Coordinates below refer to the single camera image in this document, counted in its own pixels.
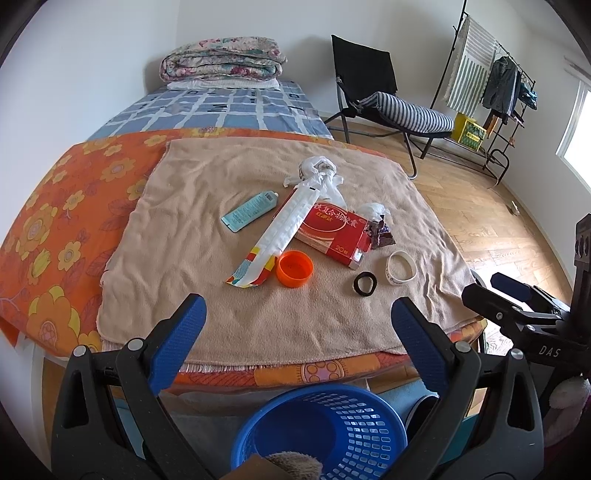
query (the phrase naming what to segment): bolt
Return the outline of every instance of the bolt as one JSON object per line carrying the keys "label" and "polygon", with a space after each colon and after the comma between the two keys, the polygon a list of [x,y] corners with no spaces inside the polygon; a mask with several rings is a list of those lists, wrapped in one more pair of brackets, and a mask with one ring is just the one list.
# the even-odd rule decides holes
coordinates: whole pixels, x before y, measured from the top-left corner
{"label": "bolt", "polygon": [[78,345],[72,353],[74,353],[74,356],[82,356],[86,353],[86,347],[84,345]]}
{"label": "bolt", "polygon": [[518,348],[512,348],[511,349],[511,356],[515,360],[522,360],[523,359],[523,352],[521,350],[519,350]]}
{"label": "bolt", "polygon": [[134,339],[130,340],[129,343],[127,344],[127,348],[129,348],[129,350],[131,350],[133,352],[135,352],[136,350],[139,350],[143,346],[144,346],[144,341],[141,338],[134,338]]}
{"label": "bolt", "polygon": [[464,342],[463,340],[456,342],[455,345],[456,350],[461,353],[468,353],[470,350],[472,350],[470,344],[468,342]]}

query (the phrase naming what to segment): chair backrest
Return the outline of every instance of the chair backrest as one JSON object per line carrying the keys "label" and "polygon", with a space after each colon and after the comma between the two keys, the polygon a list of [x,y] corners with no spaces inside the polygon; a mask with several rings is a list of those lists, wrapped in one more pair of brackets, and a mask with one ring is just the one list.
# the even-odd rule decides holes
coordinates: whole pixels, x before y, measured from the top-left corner
{"label": "chair backrest", "polygon": [[348,100],[363,100],[375,92],[396,94],[396,77],[389,52],[357,45],[335,35],[332,41],[335,72]]}

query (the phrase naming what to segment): beige blanket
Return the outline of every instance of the beige blanket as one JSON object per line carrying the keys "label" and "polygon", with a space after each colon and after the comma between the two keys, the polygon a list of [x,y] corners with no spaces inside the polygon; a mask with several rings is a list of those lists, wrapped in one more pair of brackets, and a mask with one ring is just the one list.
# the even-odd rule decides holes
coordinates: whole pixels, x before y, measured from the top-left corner
{"label": "beige blanket", "polygon": [[[266,214],[232,233],[220,217],[263,190],[280,194],[287,175],[312,155],[331,159],[345,178],[339,187],[350,208],[381,202],[396,246],[370,251],[353,271],[292,240],[314,262],[302,288],[283,287],[275,275],[263,285],[236,288],[225,280],[271,222]],[[390,285],[385,263],[396,250],[418,265],[415,280]],[[378,278],[370,297],[352,283],[364,270]],[[207,322],[186,362],[199,365],[299,364],[376,351],[403,353],[390,322],[392,302],[408,296],[446,332],[474,313],[462,305],[473,282],[468,266],[402,168],[385,158],[310,142],[268,138],[172,140],[129,217],[102,277],[98,331],[112,344],[145,337],[187,294],[201,294]]]}

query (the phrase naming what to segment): orange plastic lid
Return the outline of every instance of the orange plastic lid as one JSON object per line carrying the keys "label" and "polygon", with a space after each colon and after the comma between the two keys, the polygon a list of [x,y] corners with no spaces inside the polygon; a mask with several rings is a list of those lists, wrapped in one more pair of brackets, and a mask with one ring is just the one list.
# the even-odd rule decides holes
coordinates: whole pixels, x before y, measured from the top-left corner
{"label": "orange plastic lid", "polygon": [[275,274],[289,288],[301,287],[314,272],[314,264],[308,255],[299,250],[288,250],[279,257]]}

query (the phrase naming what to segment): orange floral cloth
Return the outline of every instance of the orange floral cloth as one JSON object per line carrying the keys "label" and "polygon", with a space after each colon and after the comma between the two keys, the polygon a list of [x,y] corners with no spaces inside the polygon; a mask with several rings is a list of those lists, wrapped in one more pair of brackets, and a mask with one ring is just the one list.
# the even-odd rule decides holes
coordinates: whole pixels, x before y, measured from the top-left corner
{"label": "orange floral cloth", "polygon": [[[183,128],[136,132],[71,147],[33,191],[0,248],[0,320],[56,356],[77,345],[100,351],[96,316],[99,285],[166,142],[186,137],[271,137],[364,150],[304,135],[236,128]],[[0,322],[3,330],[6,322]],[[474,339],[474,322],[452,334]],[[408,361],[375,353],[305,365],[239,372],[181,373],[177,386],[273,387],[366,376]]]}

